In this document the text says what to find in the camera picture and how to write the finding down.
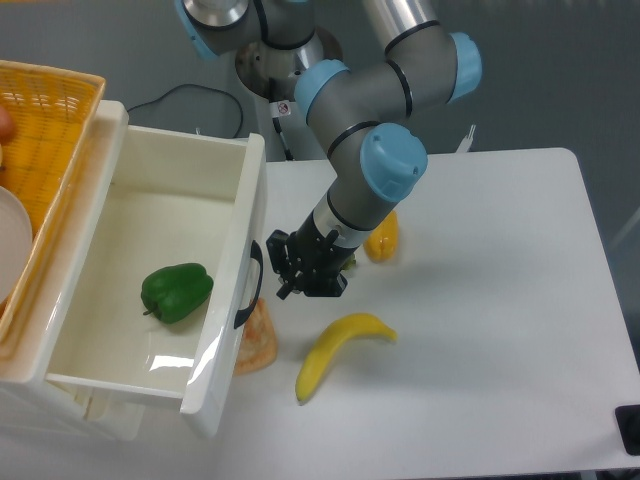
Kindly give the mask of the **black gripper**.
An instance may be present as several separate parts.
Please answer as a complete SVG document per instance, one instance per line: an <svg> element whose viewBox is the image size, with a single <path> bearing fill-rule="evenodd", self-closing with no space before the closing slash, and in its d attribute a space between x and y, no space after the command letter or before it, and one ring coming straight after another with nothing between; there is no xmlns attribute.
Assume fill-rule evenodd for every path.
<svg viewBox="0 0 640 480"><path fill-rule="evenodd" d="M274 230L266 240L266 247L273 272L282 278L277 297L281 300L290 294L340 297L348 285L341 267L356 249L338 246L337 239L336 230L326 235L319 231L313 214L290 238L284 231Z"/></svg>

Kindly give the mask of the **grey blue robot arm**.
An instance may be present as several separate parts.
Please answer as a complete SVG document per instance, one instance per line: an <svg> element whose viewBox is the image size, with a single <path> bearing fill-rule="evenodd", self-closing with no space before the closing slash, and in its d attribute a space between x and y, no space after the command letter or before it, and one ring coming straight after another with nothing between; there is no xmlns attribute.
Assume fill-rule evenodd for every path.
<svg viewBox="0 0 640 480"><path fill-rule="evenodd" d="M267 250L280 298L340 296L347 259L427 168L425 147L402 120L478 87L476 43L445 31L428 1L369 1L384 60L352 72L327 57L309 1L179 1L175 9L201 56L254 45L263 78L292 81L292 100L336 177L300 228L273 232Z"/></svg>

